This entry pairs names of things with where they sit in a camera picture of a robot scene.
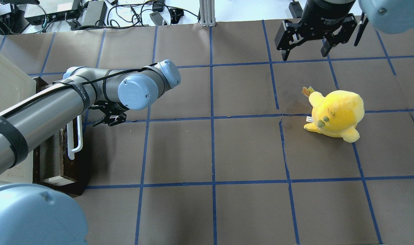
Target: yellow plush toy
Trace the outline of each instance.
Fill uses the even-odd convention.
[[[330,137],[341,137],[349,143],[360,138],[355,127],[363,119],[364,104],[358,94],[336,90],[324,97],[311,87],[304,87],[302,93],[308,96],[313,106],[313,122],[306,124],[304,129]]]

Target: cable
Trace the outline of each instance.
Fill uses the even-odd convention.
[[[51,20],[46,26],[45,28],[42,30],[42,33],[47,32],[48,27],[50,27],[51,24],[53,24],[55,22],[55,18],[53,20]]]
[[[107,23],[107,25],[109,25],[109,15],[110,15],[110,13],[112,12],[112,10],[113,10],[113,9],[116,9],[117,7],[129,7],[129,8],[132,8],[132,10],[134,10],[134,8],[135,8],[135,7],[141,7],[141,11],[140,11],[140,14],[138,15],[137,19],[139,20],[139,23],[140,23],[142,26],[144,26],[144,25],[143,25],[143,20],[142,20],[142,13],[143,13],[144,11],[146,11],[146,10],[151,10],[151,11],[153,11],[153,10],[152,10],[152,9],[146,9],[146,10],[144,10],[143,8],[144,8],[146,5],[149,5],[149,6],[150,6],[150,5],[154,5],[154,4],[158,4],[158,5],[162,5],[162,6],[166,7],[166,8],[168,9],[168,12],[169,12],[169,8],[176,8],[176,9],[181,9],[181,10],[183,10],[183,11],[187,12],[187,13],[190,13],[190,14],[192,14],[192,15],[193,15],[193,16],[195,16],[195,17],[199,17],[199,15],[196,15],[196,14],[194,14],[194,13],[192,13],[192,12],[190,12],[190,11],[186,10],[186,9],[182,9],[182,8],[179,8],[179,7],[174,7],[174,6],[168,6],[168,5],[163,4],[163,3],[158,3],[158,2],[156,2],[155,0],[149,0],[149,1],[146,1],[145,3],[136,3],[136,4],[121,4],[121,5],[115,5],[115,6],[111,7],[111,8],[109,9],[109,13],[107,14],[106,23]]]
[[[97,23],[102,22],[102,25],[105,26],[106,24],[104,23],[104,20],[97,20],[95,21],[95,25],[97,25]]]
[[[122,16],[120,16],[120,14],[118,14],[118,8],[116,8],[116,15],[117,15],[119,18],[123,19],[125,22],[127,22],[127,23],[131,23],[131,21],[128,21],[128,20],[124,19]]]
[[[73,31],[79,31],[79,30],[93,30],[93,29],[128,29],[132,27],[140,27],[140,25],[131,25],[131,26],[124,26],[124,27],[114,27],[114,26],[93,26],[93,25],[85,25],[80,26],[78,28],[75,28]]]
[[[121,27],[120,24],[116,20],[114,20],[114,19],[112,19],[112,20],[118,24],[118,27]]]

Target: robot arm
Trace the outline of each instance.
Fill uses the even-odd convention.
[[[350,40],[357,21],[349,14],[355,0],[307,0],[298,23],[284,20],[275,37],[277,50],[281,51],[284,61],[290,51],[308,40],[325,39],[321,49],[326,57],[332,47]],[[355,46],[369,21],[376,29],[389,33],[402,33],[414,28],[414,0],[358,0],[367,19],[360,23]]]
[[[61,81],[0,113],[0,174],[89,107],[106,114],[96,124],[113,126],[125,121],[124,111],[149,107],[180,81],[170,60],[126,71],[68,69]]]

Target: blue tape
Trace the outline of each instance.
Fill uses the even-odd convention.
[[[383,43],[383,39],[381,39],[380,33],[376,29],[375,29],[375,32],[377,33],[378,40],[380,40],[381,47],[383,48],[384,54],[386,55],[386,59],[389,62],[390,68],[392,69],[392,73],[393,75],[396,76],[395,68],[393,67],[392,62],[390,61],[389,54],[387,53],[386,47],[384,46],[384,43]]]
[[[146,118],[145,143],[143,144],[142,173],[140,177],[139,203],[137,204],[136,234],[135,234],[135,239],[134,239],[135,245],[139,243],[140,214],[142,211],[143,182],[145,180],[146,148],[148,146],[148,132],[149,132],[150,116],[151,116],[151,106],[148,107],[148,116]]]
[[[377,234],[378,242],[383,244],[383,240],[381,239],[380,229],[378,228],[377,218],[375,217],[375,213],[373,212],[372,201],[370,200],[369,191],[367,189],[366,179],[364,177],[363,169],[361,168],[360,158],[358,156],[358,151],[355,143],[352,143],[352,147],[354,148],[355,158],[357,160],[358,170],[360,171],[361,180],[363,183],[364,192],[366,194],[367,204],[369,205],[370,215],[372,216],[373,226],[375,227],[375,232]]]
[[[5,35],[4,37],[3,37],[3,40],[1,41],[1,44],[0,44],[0,52],[1,52],[1,48],[3,47],[3,45],[4,45],[4,41],[6,40],[6,37],[7,37],[7,35]]]
[[[286,177],[287,177],[287,182],[288,182],[288,191],[289,191],[289,198],[290,198],[290,207],[291,207],[291,216],[292,216],[292,220],[293,220],[293,229],[294,229],[294,237],[296,239],[296,244],[299,245],[299,232],[298,232],[298,224],[296,221],[296,212],[294,209],[294,200],[293,200],[293,191],[291,188],[291,179],[290,179],[290,173],[288,170],[288,166],[287,166],[287,157],[286,157],[286,151],[285,151],[285,147],[284,147],[284,133],[283,133],[283,126],[282,126],[282,122],[280,121],[278,123],[279,128],[280,128],[280,136],[281,136],[281,145],[282,145],[282,149],[283,149],[283,157],[284,157],[284,166],[285,166],[285,170],[286,170]]]
[[[157,30],[159,29],[158,26],[156,26],[156,29],[154,31],[154,47],[153,47],[153,60],[151,64],[154,64],[156,61],[156,46],[157,46]]]
[[[213,34],[209,27],[210,42],[210,116],[211,116],[211,171],[212,171],[212,206],[213,206],[213,244],[218,245],[218,227],[216,220],[216,168],[214,152],[214,107],[213,107]]]
[[[86,115],[84,116],[84,123],[83,123],[83,135],[86,132],[86,125],[87,125],[87,118],[89,117],[89,110],[86,111]]]
[[[104,31],[102,32],[101,45],[99,47],[97,65],[95,65],[95,68],[98,68],[98,66],[99,66],[99,61],[101,59],[102,47],[104,46],[104,38],[105,37],[106,37],[106,30],[104,29]]]
[[[45,66],[47,65],[48,57],[50,56],[50,51],[51,51],[51,48],[53,47],[54,38],[56,37],[56,33],[57,32],[54,32],[53,37],[51,38],[50,47],[48,47],[47,56],[45,56],[45,60],[44,60],[44,64],[42,65],[42,70],[41,70],[40,76],[42,76],[44,74]]]
[[[406,176],[377,176],[364,177],[365,180],[412,180],[414,175]],[[315,182],[342,182],[342,181],[362,181],[361,177],[351,178],[325,178],[325,179],[291,179],[291,183],[315,183]],[[238,185],[238,184],[269,184],[269,183],[288,183],[288,180],[232,180],[215,181],[215,185]],[[182,182],[182,183],[149,183],[143,184],[144,188],[169,187],[169,186],[208,186],[213,185],[208,182]],[[95,185],[88,186],[86,189],[113,189],[113,188],[140,188],[140,184],[117,184],[117,185]]]
[[[263,32],[265,33],[266,47],[268,49],[269,68],[271,69],[271,79],[272,79],[272,88],[274,89],[275,106],[277,107],[277,110],[279,110],[277,87],[275,85],[274,68],[272,67],[271,48],[269,47],[268,33],[266,32],[266,25],[265,25],[264,20],[261,20],[261,24],[263,25]]]

